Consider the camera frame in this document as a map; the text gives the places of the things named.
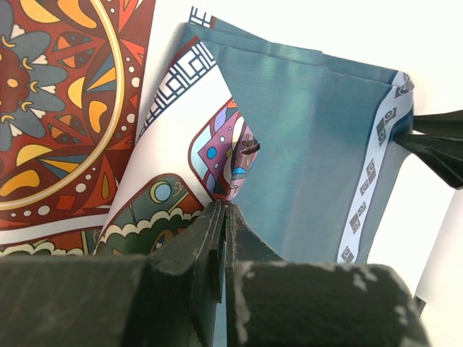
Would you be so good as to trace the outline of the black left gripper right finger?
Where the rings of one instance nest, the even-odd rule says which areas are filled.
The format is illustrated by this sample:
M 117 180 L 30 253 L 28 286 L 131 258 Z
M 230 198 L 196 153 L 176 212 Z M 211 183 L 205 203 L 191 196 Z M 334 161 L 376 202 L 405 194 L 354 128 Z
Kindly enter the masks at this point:
M 283 260 L 226 212 L 229 346 L 428 346 L 405 282 L 390 267 Z

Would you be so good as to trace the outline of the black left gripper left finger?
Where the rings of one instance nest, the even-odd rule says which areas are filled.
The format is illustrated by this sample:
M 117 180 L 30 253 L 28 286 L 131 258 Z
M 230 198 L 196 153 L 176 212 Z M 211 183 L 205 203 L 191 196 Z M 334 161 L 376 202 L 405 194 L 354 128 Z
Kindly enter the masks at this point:
M 3 346 L 212 346 L 226 208 L 148 256 L 1 259 Z

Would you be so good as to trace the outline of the blue patterned placemat cloth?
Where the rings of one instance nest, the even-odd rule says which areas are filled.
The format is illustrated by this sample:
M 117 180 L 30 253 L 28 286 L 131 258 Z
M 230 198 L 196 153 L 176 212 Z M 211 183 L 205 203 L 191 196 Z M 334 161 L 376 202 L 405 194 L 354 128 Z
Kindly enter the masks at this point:
M 221 202 L 287 262 L 368 264 L 414 88 L 197 7 L 3 1 L 1 259 L 148 256 Z

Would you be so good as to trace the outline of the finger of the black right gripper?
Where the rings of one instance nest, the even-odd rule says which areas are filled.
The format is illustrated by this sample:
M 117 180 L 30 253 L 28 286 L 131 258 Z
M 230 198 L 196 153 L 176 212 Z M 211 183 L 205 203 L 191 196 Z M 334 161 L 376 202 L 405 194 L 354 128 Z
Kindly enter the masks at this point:
M 462 189 L 462 141 L 426 134 L 398 134 L 394 142 L 415 154 L 454 189 Z
M 413 129 L 423 134 L 462 134 L 462 110 L 415 116 Z

